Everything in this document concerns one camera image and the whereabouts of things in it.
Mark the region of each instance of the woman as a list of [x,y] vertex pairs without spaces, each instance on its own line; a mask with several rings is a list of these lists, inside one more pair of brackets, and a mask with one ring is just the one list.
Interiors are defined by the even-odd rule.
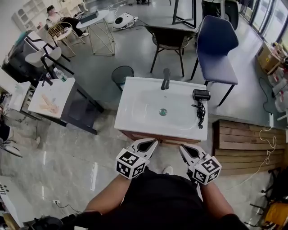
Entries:
[[68,22],[71,24],[73,30],[78,35],[78,37],[83,38],[89,35],[88,33],[83,33],[82,30],[76,28],[77,24],[79,23],[78,19],[70,17],[67,18],[62,17],[58,12],[55,12],[55,8],[53,5],[47,8],[47,13],[48,18],[46,19],[46,22],[49,28],[58,22]]

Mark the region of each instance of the shoe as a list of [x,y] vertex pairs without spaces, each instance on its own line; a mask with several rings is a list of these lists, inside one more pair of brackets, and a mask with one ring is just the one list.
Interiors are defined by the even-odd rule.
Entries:
[[169,165],[166,168],[164,168],[163,174],[173,175],[173,167]]
[[80,36],[80,38],[84,38],[84,37],[86,37],[86,36],[88,36],[89,35],[89,33],[83,33],[81,36]]
[[40,142],[41,142],[41,137],[37,137],[37,138],[35,139],[35,141],[36,141],[37,145],[39,145]]

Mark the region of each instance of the black faucet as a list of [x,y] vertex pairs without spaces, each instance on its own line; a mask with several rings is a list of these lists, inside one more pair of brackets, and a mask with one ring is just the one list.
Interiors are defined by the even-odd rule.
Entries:
[[170,70],[168,68],[163,70],[164,73],[164,80],[161,86],[162,90],[169,89],[169,83],[170,83]]

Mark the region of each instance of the white sink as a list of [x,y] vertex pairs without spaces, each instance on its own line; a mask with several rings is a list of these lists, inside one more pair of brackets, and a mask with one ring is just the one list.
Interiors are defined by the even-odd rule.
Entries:
[[[192,98],[194,89],[206,90],[205,85],[170,81],[170,87],[161,90],[163,80],[127,77],[121,96],[115,128],[124,131],[158,134],[193,140],[207,139],[207,102],[203,128],[198,128],[197,104]],[[167,114],[160,115],[165,109]]]

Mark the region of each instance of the floor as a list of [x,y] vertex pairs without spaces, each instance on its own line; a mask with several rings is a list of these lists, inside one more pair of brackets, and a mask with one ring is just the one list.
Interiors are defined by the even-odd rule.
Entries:
[[[102,9],[117,1],[119,2],[120,0],[109,0],[108,2],[101,0],[94,1],[89,3],[87,7],[94,10],[96,8]],[[178,15],[183,18],[190,18],[192,13],[191,5],[190,0],[183,0],[178,7]],[[170,6],[169,0],[152,0],[150,6],[125,5],[120,7],[116,14],[120,16],[122,13],[127,12],[139,17],[139,20],[149,25],[193,30],[191,27],[183,24],[171,25],[173,9],[174,0],[172,0],[172,6]],[[202,8],[201,4],[197,4],[197,28],[201,20]],[[138,21],[137,25],[143,25],[141,21]],[[99,36],[102,37],[104,35],[96,26],[93,29]],[[211,100],[208,102],[208,113],[244,120],[253,124],[268,125],[269,115],[263,109],[263,103],[266,101],[266,98],[258,83],[259,77],[267,79],[267,76],[262,72],[258,61],[255,59],[255,54],[259,50],[262,41],[242,16],[239,18],[236,34],[239,46],[232,50],[228,56],[239,83],[220,107],[217,107],[217,105],[230,86],[217,83],[209,84],[207,89],[211,92]],[[168,50],[164,50],[158,55],[153,73],[150,74],[156,46],[152,42],[151,34],[145,28],[117,31],[113,33],[113,36],[116,41],[115,56],[103,57],[93,55],[89,38],[86,37],[85,41],[87,44],[76,44],[73,46],[76,56],[71,58],[70,65],[76,73],[76,80],[93,98],[102,103],[104,107],[117,110],[121,92],[112,82],[111,74],[114,69],[122,65],[131,66],[134,69],[135,77],[148,78],[163,78],[163,69],[169,67],[171,69],[171,80],[190,82],[189,79],[196,61],[194,40],[191,40],[185,49],[183,56],[185,77],[182,78],[179,56],[175,52]],[[93,44],[94,47],[104,46],[94,35]],[[104,47],[100,51],[106,52],[107,48]],[[200,68],[197,68],[192,82],[204,84]],[[274,114],[274,125],[285,128],[287,126],[285,119],[281,122],[276,121],[276,118],[281,115],[275,108],[274,100],[271,97],[271,88],[265,82],[262,82],[262,85],[269,97],[266,109]]]
[[[89,7],[96,6],[96,3],[91,1]],[[197,26],[201,20],[199,5]],[[190,12],[187,9],[189,9],[189,1],[183,0],[178,14],[185,18],[189,17]],[[123,12],[138,16],[148,24],[171,26],[173,7],[169,5],[168,0],[152,0],[149,7],[124,6],[118,10],[117,15]],[[243,19],[240,19],[236,33],[240,45],[230,52],[229,58],[238,77],[239,85],[219,108],[216,104],[229,87],[220,84],[209,85],[208,89],[212,94],[208,103],[209,113],[267,124],[269,117],[262,107],[265,96],[258,84],[258,77],[265,77],[265,75],[254,58],[261,41]],[[114,57],[93,56],[88,43],[89,39],[85,38],[87,44],[73,46],[76,57],[71,58],[71,64],[66,63],[76,72],[75,78],[78,83],[93,98],[99,100],[105,107],[114,109],[114,111],[106,110],[95,121],[94,127],[99,131],[99,135],[94,136],[72,125],[64,128],[47,120],[36,122],[26,118],[21,128],[35,125],[38,135],[42,137],[37,151],[23,149],[21,151],[23,158],[0,152],[1,174],[13,177],[19,189],[32,204],[36,217],[41,215],[63,217],[74,213],[69,207],[58,208],[52,200],[60,200],[62,206],[70,204],[75,210],[83,211],[87,203],[116,176],[113,169],[115,157],[131,141],[113,127],[116,117],[115,109],[121,96],[119,89],[111,81],[111,73],[115,68],[129,65],[134,69],[137,77],[162,78],[162,71],[165,67],[171,69],[172,80],[188,81],[191,76],[196,60],[193,42],[185,50],[183,62],[186,76],[182,78],[178,56],[169,51],[159,54],[154,71],[150,74],[149,70],[156,47],[146,29],[119,31],[113,35],[117,45]],[[193,83],[204,83],[200,69],[197,69]],[[267,85],[264,85],[264,88],[267,93],[270,93]],[[271,98],[267,108],[275,112]],[[212,152],[212,121],[213,119],[209,119],[207,141],[199,143],[209,154]],[[285,127],[287,124],[284,122],[280,125]],[[168,164],[174,168],[175,174],[186,177],[185,164],[177,147],[159,145],[149,167],[161,173]],[[252,209],[249,204],[264,202],[259,192],[267,188],[270,176],[267,172],[260,172],[251,180],[238,185],[249,176],[220,177],[216,180],[216,184],[242,221],[256,223],[256,210]]]

